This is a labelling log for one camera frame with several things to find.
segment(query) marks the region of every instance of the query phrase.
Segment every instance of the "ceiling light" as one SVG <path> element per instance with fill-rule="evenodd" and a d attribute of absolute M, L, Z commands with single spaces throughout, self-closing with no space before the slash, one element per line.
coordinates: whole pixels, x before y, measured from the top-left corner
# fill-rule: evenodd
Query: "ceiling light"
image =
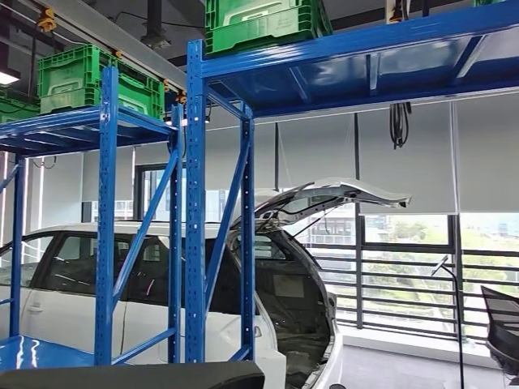
<path fill-rule="evenodd" d="M 14 71 L 8 68 L 0 69 L 1 85 L 9 85 L 10 83 L 20 80 L 20 78 L 19 71 Z"/>

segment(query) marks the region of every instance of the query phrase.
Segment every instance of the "blue metal shelving rack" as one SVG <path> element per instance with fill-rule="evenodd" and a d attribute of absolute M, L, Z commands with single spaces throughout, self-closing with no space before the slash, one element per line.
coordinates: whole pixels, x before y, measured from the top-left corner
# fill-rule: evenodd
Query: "blue metal shelving rack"
<path fill-rule="evenodd" d="M 518 36 L 519 1 L 508 0 L 222 58 L 205 58 L 202 41 L 190 42 L 186 360 L 204 360 L 205 316 L 240 183 L 242 348 L 233 358 L 254 357 L 254 117 L 517 91 Z M 240 120 L 241 149 L 205 277 L 207 99 Z M 236 101 L 240 109 L 230 103 Z"/>
<path fill-rule="evenodd" d="M 67 113 L 9 122 L 0 125 L 0 151 L 15 155 L 15 165 L 0 184 L 0 192 L 14 179 L 14 220 L 11 298 L 10 337 L 0 342 L 0 370 L 29 367 L 66 367 L 125 363 L 138 353 L 168 340 L 168 361 L 180 361 L 180 301 L 181 285 L 181 199 L 182 142 L 178 139 L 183 107 L 172 109 L 174 126 L 118 105 L 118 71 L 103 71 L 100 106 Z M 169 160 L 143 224 L 138 229 L 115 285 L 113 280 L 115 162 L 118 146 L 168 142 Z M 35 340 L 20 334 L 21 226 L 26 158 L 99 149 L 99 219 L 97 269 L 95 285 L 95 343 L 94 354 L 59 344 Z M 112 312 L 130 275 L 161 196 L 170 182 L 171 207 L 168 253 L 168 323 L 164 332 L 115 359 L 111 355 Z"/>

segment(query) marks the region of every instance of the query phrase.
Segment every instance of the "shiny blue floor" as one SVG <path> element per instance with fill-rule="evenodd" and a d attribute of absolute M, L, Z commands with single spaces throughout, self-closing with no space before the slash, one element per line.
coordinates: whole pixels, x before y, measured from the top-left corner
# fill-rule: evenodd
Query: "shiny blue floor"
<path fill-rule="evenodd" d="M 0 342 L 0 371 L 94 365 L 94 355 L 28 336 Z"/>

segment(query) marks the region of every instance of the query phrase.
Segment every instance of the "car roof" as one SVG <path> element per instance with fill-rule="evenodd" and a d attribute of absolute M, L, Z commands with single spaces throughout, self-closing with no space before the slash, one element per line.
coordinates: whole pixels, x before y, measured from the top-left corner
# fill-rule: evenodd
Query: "car roof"
<path fill-rule="evenodd" d="M 142 222 L 141 221 L 116 221 L 114 225 L 114 232 L 133 235 L 137 233 L 137 231 L 141 225 Z M 218 231 L 219 228 L 219 223 L 205 223 L 205 239 L 215 239 L 218 235 Z M 97 223 L 54 225 L 52 227 L 46 227 L 45 229 L 32 231 L 31 233 L 50 233 L 55 231 L 76 231 L 82 233 L 94 233 L 97 231 Z M 150 225 L 150 228 L 147 230 L 147 235 L 154 235 L 157 237 L 168 237 L 169 223 L 154 221 Z M 182 223 L 182 236 L 185 237 L 185 223 Z"/>

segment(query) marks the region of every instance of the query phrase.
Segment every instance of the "car trunk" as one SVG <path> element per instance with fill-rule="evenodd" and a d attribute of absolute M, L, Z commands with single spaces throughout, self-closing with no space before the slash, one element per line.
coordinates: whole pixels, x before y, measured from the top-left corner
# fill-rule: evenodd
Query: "car trunk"
<path fill-rule="evenodd" d="M 273 322 L 278 351 L 286 357 L 286 389 L 310 389 L 335 342 L 337 301 L 326 292 L 315 259 L 283 228 L 320 212 L 324 217 L 347 203 L 406 207 L 411 198 L 354 179 L 309 182 L 267 197 L 255 198 L 263 201 L 254 212 L 256 292 Z M 230 229 L 228 242 L 239 262 L 241 218 Z"/>
<path fill-rule="evenodd" d="M 239 256 L 239 238 L 232 251 Z M 278 351 L 286 357 L 286 388 L 312 387 L 333 343 L 335 300 L 311 257 L 283 230 L 256 235 L 255 271 L 256 292 L 273 322 Z"/>

